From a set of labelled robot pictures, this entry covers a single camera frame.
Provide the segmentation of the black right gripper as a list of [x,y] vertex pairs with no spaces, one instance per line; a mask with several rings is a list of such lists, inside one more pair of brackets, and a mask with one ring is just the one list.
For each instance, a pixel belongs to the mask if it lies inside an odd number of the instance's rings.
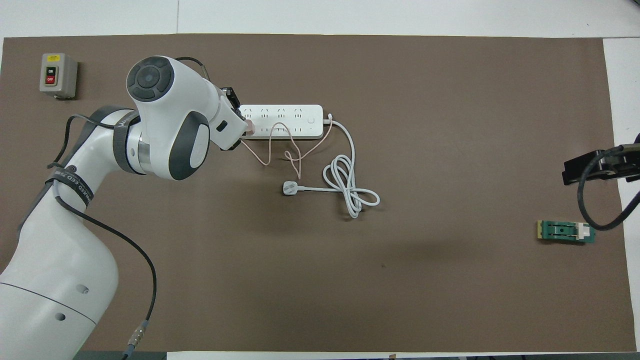
[[[598,154],[599,152],[587,152],[565,161],[563,164],[564,170],[562,171],[563,185],[569,186],[578,183],[587,165]],[[637,182],[640,180],[640,153],[630,152],[624,155],[622,148],[611,148],[611,152],[608,155],[601,156],[596,162],[594,166],[594,179],[612,180],[624,178],[626,182]]]

